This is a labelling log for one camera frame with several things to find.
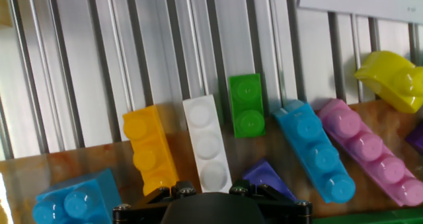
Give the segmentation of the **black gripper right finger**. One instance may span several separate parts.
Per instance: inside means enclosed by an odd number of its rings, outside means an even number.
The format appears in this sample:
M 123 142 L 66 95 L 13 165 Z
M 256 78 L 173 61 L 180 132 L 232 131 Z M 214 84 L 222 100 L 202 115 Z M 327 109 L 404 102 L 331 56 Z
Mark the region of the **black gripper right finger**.
M 260 210 L 268 223 L 311 224 L 313 204 L 307 200 L 293 201 L 268 184 L 251 184 L 248 180 L 236 180 L 229 193 L 246 198 Z

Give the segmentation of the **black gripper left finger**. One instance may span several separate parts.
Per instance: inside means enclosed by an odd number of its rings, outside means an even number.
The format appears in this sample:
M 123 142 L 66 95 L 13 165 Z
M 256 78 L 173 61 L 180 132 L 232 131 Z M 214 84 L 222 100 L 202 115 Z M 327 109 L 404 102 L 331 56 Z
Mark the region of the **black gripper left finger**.
M 160 186 L 134 205 L 120 204 L 113 208 L 113 224 L 157 223 L 162 220 L 173 201 L 196 195 L 190 181 L 178 181 L 174 186 Z

